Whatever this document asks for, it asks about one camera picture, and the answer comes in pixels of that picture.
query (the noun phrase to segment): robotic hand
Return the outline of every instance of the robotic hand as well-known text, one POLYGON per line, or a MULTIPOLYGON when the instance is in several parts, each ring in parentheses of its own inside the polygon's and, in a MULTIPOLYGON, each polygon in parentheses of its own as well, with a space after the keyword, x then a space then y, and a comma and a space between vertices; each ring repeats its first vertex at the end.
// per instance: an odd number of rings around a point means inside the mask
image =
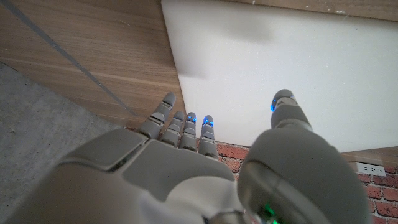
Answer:
POLYGON ((136 133, 111 131, 69 153, 7 222, 371 223, 355 173, 312 132, 290 91, 275 95, 272 129, 256 139, 238 183, 217 160, 211 116, 198 153, 194 113, 180 135, 176 112, 156 140, 174 102, 167 94, 136 133))

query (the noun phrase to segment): red brick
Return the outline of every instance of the red brick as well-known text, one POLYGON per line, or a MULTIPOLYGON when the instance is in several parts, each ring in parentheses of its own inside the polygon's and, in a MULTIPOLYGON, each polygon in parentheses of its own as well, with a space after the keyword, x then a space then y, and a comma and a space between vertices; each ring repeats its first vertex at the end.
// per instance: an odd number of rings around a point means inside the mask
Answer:
POLYGON ((375 187, 375 186, 363 186, 363 187, 365 189, 365 192, 368 194, 369 198, 376 198, 376 199, 381 198, 380 187, 375 187))
POLYGON ((385 172, 390 173, 390 174, 396 173, 396 167, 393 167, 393 166, 384 166, 384 170, 385 170, 385 172))
POLYGON ((375 202, 375 204, 380 215, 398 218, 398 204, 390 202, 375 202))
POLYGON ((228 144, 217 144, 218 154, 235 159, 244 159, 248 150, 244 147, 233 146, 228 144))
POLYGON ((386 224, 386 220, 373 215, 373 223, 374 224, 386 224))
POLYGON ((358 178, 360 181, 364 183, 370 183, 371 182, 371 176, 366 175, 366 174, 358 174, 358 178))
POLYGON ((386 186, 398 188, 398 175, 387 175, 386 186))
POLYGON ((371 213, 374 213, 374 203, 372 200, 368 199, 369 209, 371 213))
POLYGON ((387 177, 374 176, 373 182, 377 185, 398 188, 398 175, 387 175, 387 177))
POLYGON ((390 219, 390 220, 388 220, 387 221, 387 224, 398 224, 398 220, 396 220, 396 219, 390 219))
POLYGON ((398 189, 382 188, 384 199, 398 202, 398 189))
POLYGON ((236 160, 236 159, 230 159, 226 158, 225 159, 226 165, 231 169, 233 173, 239 172, 239 169, 241 168, 241 161, 236 160))
POLYGON ((379 177, 379 176, 373 176, 373 182, 377 185, 385 185, 386 184, 386 178, 385 177, 379 177))

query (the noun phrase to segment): robot finger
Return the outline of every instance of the robot finger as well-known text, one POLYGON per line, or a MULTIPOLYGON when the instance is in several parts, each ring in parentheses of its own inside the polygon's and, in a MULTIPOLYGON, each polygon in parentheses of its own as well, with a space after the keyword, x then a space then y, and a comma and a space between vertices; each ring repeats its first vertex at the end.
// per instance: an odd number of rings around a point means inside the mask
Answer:
POLYGON ((197 151, 197 135, 196 135, 197 116, 195 113, 189 113, 185 120, 184 129, 181 136, 180 148, 197 151))
POLYGON ((182 111, 177 111, 174 114, 174 117, 167 127, 165 133, 162 135, 162 137, 160 137, 159 140, 164 143, 170 144, 173 147, 177 147, 183 121, 184 113, 182 111))
POLYGON ((148 138, 157 139, 160 130, 162 129, 164 123, 169 117, 170 111, 175 103, 174 93, 168 93, 163 100, 159 103, 156 110, 148 117, 141 127, 139 127, 138 132, 146 135, 148 138))
POLYGON ((198 153, 217 159, 217 146, 214 139, 213 118, 205 116, 201 127, 198 153))

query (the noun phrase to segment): green led light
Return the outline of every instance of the green led light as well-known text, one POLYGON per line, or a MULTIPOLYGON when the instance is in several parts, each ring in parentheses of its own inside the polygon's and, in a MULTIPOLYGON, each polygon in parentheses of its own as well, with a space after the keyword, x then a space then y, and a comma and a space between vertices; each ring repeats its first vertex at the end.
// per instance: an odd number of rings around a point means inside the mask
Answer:
POLYGON ((266 205, 266 206, 264 207, 264 209, 265 209, 267 212, 269 212, 271 215, 275 215, 275 212, 273 211, 273 209, 270 208, 268 205, 266 205))

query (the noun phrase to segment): gray carpet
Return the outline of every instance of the gray carpet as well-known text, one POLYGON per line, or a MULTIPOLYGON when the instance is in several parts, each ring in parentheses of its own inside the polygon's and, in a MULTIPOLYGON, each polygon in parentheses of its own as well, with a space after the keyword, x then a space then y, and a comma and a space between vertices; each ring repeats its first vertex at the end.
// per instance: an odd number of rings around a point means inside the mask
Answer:
POLYGON ((0 62, 0 223, 62 156, 117 128, 0 62))

